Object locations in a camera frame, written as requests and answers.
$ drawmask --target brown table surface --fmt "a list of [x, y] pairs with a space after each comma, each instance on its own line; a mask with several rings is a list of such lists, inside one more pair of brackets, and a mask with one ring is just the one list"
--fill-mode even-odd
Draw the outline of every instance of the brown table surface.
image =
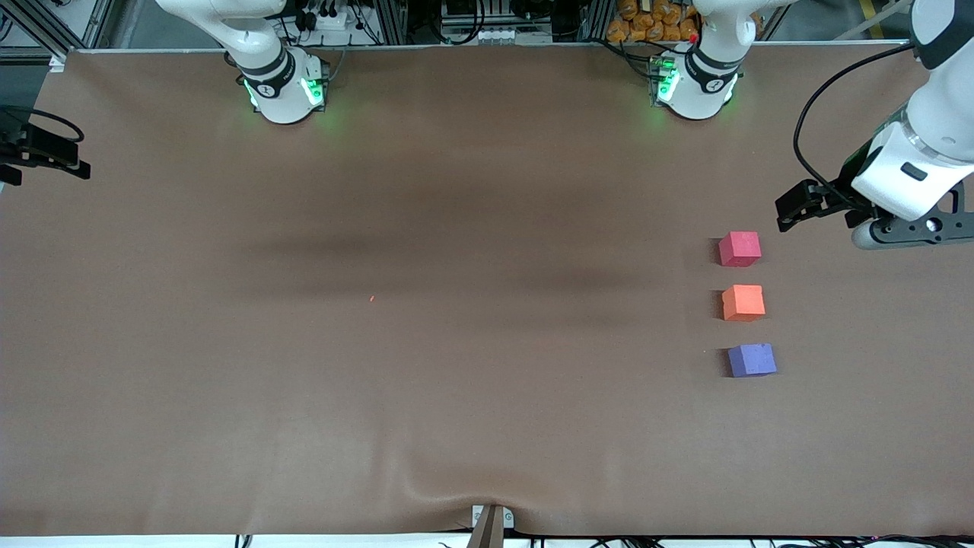
[[[71, 56], [39, 106], [93, 178], [0, 199], [0, 533], [433, 530], [483, 501], [547, 534], [974, 532], [974, 247], [775, 230], [802, 104], [881, 48], [756, 48], [700, 123], [601, 48], [353, 52], [290, 127], [220, 55]], [[924, 78], [842, 80], [810, 161]], [[761, 262], [716, 264], [747, 229]], [[717, 318], [734, 283], [766, 319]], [[728, 378], [749, 342], [780, 374]]]

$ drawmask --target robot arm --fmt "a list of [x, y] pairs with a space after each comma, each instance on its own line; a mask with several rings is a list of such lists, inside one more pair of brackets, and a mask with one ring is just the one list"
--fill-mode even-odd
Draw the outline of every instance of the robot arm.
[[298, 122], [323, 107], [327, 65], [300, 48], [286, 48], [264, 19], [279, 13], [286, 0], [156, 1], [226, 48], [243, 73], [250, 102], [271, 122]]
[[[839, 177], [802, 181], [775, 202], [784, 232], [839, 211], [863, 249], [974, 240], [963, 179], [974, 173], [974, 3], [916, 0], [913, 43], [929, 80], [853, 154]], [[950, 193], [950, 211], [937, 208]]]
[[754, 43], [757, 27], [751, 14], [792, 2], [795, 0], [694, 0], [703, 16], [699, 40], [662, 56], [673, 68], [664, 75], [671, 83], [659, 90], [657, 101], [692, 120], [717, 114], [731, 100], [737, 69]]

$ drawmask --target metal frame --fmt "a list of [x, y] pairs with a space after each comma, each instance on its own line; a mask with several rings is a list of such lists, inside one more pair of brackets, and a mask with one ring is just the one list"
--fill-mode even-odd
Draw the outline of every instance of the metal frame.
[[890, 17], [900, 14], [907, 13], [910, 11], [910, 6], [913, 5], [913, 0], [893, 0], [892, 2], [886, 4], [878, 14], [862, 21], [861, 23], [853, 26], [846, 32], [843, 32], [837, 36], [836, 40], [850, 40], [855, 38], [859, 34], [866, 32], [870, 28], [880, 24], [881, 22], [889, 19]]
[[102, 31], [105, 29], [105, 18], [115, 4], [115, 0], [95, 0], [94, 9], [88, 18], [88, 26], [81, 41], [86, 48], [98, 47], [98, 40], [101, 39]]
[[387, 46], [406, 43], [406, 9], [398, 0], [375, 0], [375, 12]]
[[37, 46], [4, 48], [0, 64], [48, 64], [51, 58], [63, 63], [74, 50], [96, 47], [114, 1], [95, 0], [84, 35], [79, 38], [40, 0], [5, 0], [0, 10]]
[[765, 21], [765, 31], [758, 37], [758, 40], [767, 41], [771, 39], [771, 36], [778, 30], [781, 26], [781, 22], [785, 19], [785, 14], [788, 13], [788, 8], [791, 4], [787, 6], [778, 6], [774, 8], [774, 12], [771, 13], [771, 17]]
[[582, 25], [579, 38], [581, 40], [605, 38], [606, 31], [609, 30], [609, 23], [615, 17], [615, 0], [592, 0], [591, 4], [584, 8], [584, 12], [581, 14]]
[[[6, 0], [3, 11], [20, 26], [20, 30], [60, 61], [67, 59], [68, 52], [85, 47], [63, 21], [38, 0]], [[16, 52], [5, 54], [4, 57], [8, 57], [9, 54], [16, 55]]]
[[[510, 8], [510, 0], [485, 0], [484, 7], [486, 8], [486, 13], [483, 14], [484, 26], [503, 25], [516, 28], [551, 24], [551, 15], [535, 20], [525, 20], [516, 16]], [[477, 22], [479, 14], [478, 8], [476, 14], [450, 15], [446, 11], [446, 3], [440, 5], [440, 20], [443, 28], [458, 26], [469, 28]]]

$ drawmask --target black cable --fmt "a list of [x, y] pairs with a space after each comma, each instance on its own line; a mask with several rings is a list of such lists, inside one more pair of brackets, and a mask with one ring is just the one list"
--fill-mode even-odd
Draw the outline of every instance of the black cable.
[[566, 30], [564, 32], [544, 32], [544, 31], [541, 31], [541, 34], [543, 34], [545, 36], [568, 36], [569, 34], [578, 34], [580, 28], [581, 28], [581, 25], [576, 26], [572, 30]]
[[356, 20], [361, 23], [362, 30], [365, 32], [365, 35], [368, 36], [369, 40], [371, 40], [376, 46], [381, 46], [382, 41], [379, 40], [379, 35], [372, 30], [372, 25], [365, 16], [365, 12], [362, 10], [362, 6], [358, 3], [358, 0], [352, 0], [349, 5], [352, 7], [352, 13], [356, 16]]
[[54, 120], [55, 122], [59, 122], [60, 124], [63, 124], [65, 126], [67, 126], [68, 129], [70, 129], [72, 132], [74, 132], [75, 134], [77, 134], [76, 137], [63, 137], [64, 140], [67, 140], [69, 142], [81, 142], [81, 141], [85, 140], [85, 132], [82, 132], [81, 131], [81, 128], [79, 128], [78, 126], [76, 126], [70, 120], [67, 120], [66, 118], [61, 118], [60, 116], [57, 116], [56, 114], [52, 114], [50, 112], [45, 112], [43, 110], [38, 110], [37, 108], [29, 108], [29, 107], [25, 107], [25, 106], [15, 106], [15, 105], [12, 105], [12, 104], [0, 104], [0, 112], [3, 112], [7, 116], [10, 116], [11, 118], [13, 118], [13, 119], [15, 119], [15, 120], [17, 120], [19, 122], [26, 122], [26, 121], [25, 120], [21, 120], [17, 116], [14, 116], [13, 114], [11, 114], [12, 112], [23, 112], [25, 114], [34, 114], [36, 116], [40, 116], [41, 118], [47, 118], [49, 120]]
[[287, 38], [287, 45], [293, 46], [294, 42], [291, 40], [291, 33], [287, 31], [287, 23], [284, 22], [284, 16], [278, 16], [278, 20], [281, 22], [281, 29], [284, 31], [284, 36]]
[[629, 65], [629, 68], [631, 68], [633, 72], [639, 74], [640, 76], [646, 78], [647, 80], [653, 79], [653, 77], [650, 76], [649, 72], [643, 72], [642, 70], [640, 70], [638, 66], [633, 64], [633, 59], [625, 52], [625, 47], [622, 46], [621, 42], [618, 43], [618, 48], [622, 51], [622, 58], [625, 59], [626, 64]]
[[[865, 541], [862, 541], [862, 542], [859, 542], [857, 540], [852, 540], [851, 543], [846, 543], [845, 541], [838, 540], [838, 539], [830, 540], [830, 543], [831, 544], [833, 544], [833, 545], [835, 545], [837, 547], [842, 547], [842, 548], [849, 548], [850, 545], [869, 546], [870, 544], [873, 544], [875, 542], [912, 542], [914, 544], [921, 544], [921, 545], [924, 545], [924, 546], [932, 546], [933, 548], [950, 548], [950, 546], [948, 544], [943, 543], [943, 542], [940, 542], [938, 540], [933, 540], [933, 539], [930, 539], [930, 538], [918, 538], [918, 537], [915, 537], [915, 536], [907, 536], [907, 535], [904, 535], [904, 534], [888, 534], [886, 536], [878, 536], [878, 537], [875, 537], [875, 538], [870, 538], [869, 540], [865, 540]], [[782, 545], [778, 546], [777, 548], [795, 548], [796, 546], [800, 546], [800, 545], [796, 545], [796, 544], [782, 544]]]
[[792, 148], [795, 149], [795, 157], [798, 159], [799, 164], [802, 164], [802, 167], [805, 168], [805, 170], [811, 176], [815, 177], [815, 180], [817, 180], [822, 186], [824, 186], [830, 192], [838, 196], [843, 201], [844, 204], [854, 209], [855, 211], [866, 212], [867, 207], [853, 202], [844, 194], [838, 192], [835, 186], [833, 186], [831, 182], [825, 180], [825, 177], [823, 177], [819, 172], [817, 172], [811, 166], [808, 160], [805, 159], [805, 155], [802, 154], [802, 149], [799, 147], [799, 137], [802, 135], [802, 125], [805, 123], [805, 117], [808, 114], [808, 110], [811, 109], [811, 106], [815, 103], [815, 101], [819, 98], [819, 96], [821, 96], [825, 92], [825, 90], [829, 88], [829, 86], [835, 84], [837, 80], [839, 80], [849, 72], [852, 72], [853, 70], [861, 66], [867, 65], [875, 60], [885, 59], [902, 52], [908, 52], [913, 48], [914, 48], [913, 44], [904, 44], [902, 46], [897, 46], [891, 50], [886, 50], [884, 52], [875, 54], [874, 56], [869, 56], [865, 59], [858, 60], [857, 62], [854, 62], [853, 64], [840, 70], [832, 78], [826, 80], [824, 84], [822, 84], [817, 90], [815, 90], [815, 93], [811, 94], [811, 97], [808, 98], [808, 102], [805, 103], [805, 108], [802, 109], [802, 113], [798, 117], [798, 123], [795, 124], [795, 135], [792, 138]]
[[[435, 1], [434, 2], [431, 2], [431, 5], [433, 6], [433, 9], [435, 10], [436, 7], [438, 6], [438, 2], [435, 2]], [[474, 9], [473, 9], [473, 27], [470, 29], [470, 34], [467, 36], [467, 38], [464, 38], [460, 42], [454, 42], [450, 38], [444, 37], [443, 34], [439, 31], [439, 29], [436, 28], [436, 21], [437, 21], [437, 19], [442, 20], [442, 18], [438, 18], [436, 16], [436, 13], [435, 12], [433, 12], [433, 16], [430, 18], [430, 23], [429, 23], [429, 25], [430, 25], [430, 32], [432, 32], [432, 35], [434, 37], [436, 37], [436, 39], [439, 40], [440, 43], [442, 43], [442, 44], [447, 44], [447, 45], [450, 45], [450, 46], [463, 46], [464, 44], [468, 44], [474, 38], [476, 38], [477, 36], [479, 36], [480, 31], [484, 29], [484, 23], [487, 22], [487, 6], [484, 4], [484, 0], [477, 0], [477, 6], [479, 6], [479, 8], [480, 8], [480, 23], [477, 23], [477, 9], [476, 9], [476, 7], [474, 7]]]
[[[650, 58], [648, 58], [646, 56], [637, 56], [637, 55], [633, 55], [633, 54], [625, 54], [622, 51], [622, 49], [621, 49], [621, 45], [622, 45], [621, 42], [619, 42], [619, 47], [618, 48], [616, 46], [613, 46], [611, 42], [609, 42], [607, 40], [604, 40], [602, 38], [589, 38], [588, 40], [585, 40], [585, 42], [594, 42], [596, 44], [601, 44], [607, 50], [609, 50], [610, 52], [612, 52], [612, 53], [614, 53], [614, 54], [616, 54], [617, 56], [620, 56], [620, 57], [629, 56], [629, 58], [630, 59], [633, 59], [633, 60], [642, 60], [642, 61], [649, 61], [650, 60]], [[667, 51], [667, 52], [673, 52], [673, 53], [675, 53], [677, 55], [684, 56], [684, 55], [687, 54], [687, 52], [677, 52], [673, 48], [669, 48], [667, 46], [663, 46], [662, 44], [659, 44], [657, 42], [643, 42], [643, 43], [644, 44], [647, 44], [647, 45], [650, 45], [650, 46], [655, 46], [655, 47], [660, 48], [661, 50], [664, 50], [664, 51]]]

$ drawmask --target pink cube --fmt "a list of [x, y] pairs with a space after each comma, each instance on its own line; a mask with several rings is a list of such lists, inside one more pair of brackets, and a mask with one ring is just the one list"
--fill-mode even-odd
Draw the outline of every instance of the pink cube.
[[751, 266], [761, 258], [757, 232], [729, 232], [718, 247], [724, 266]]

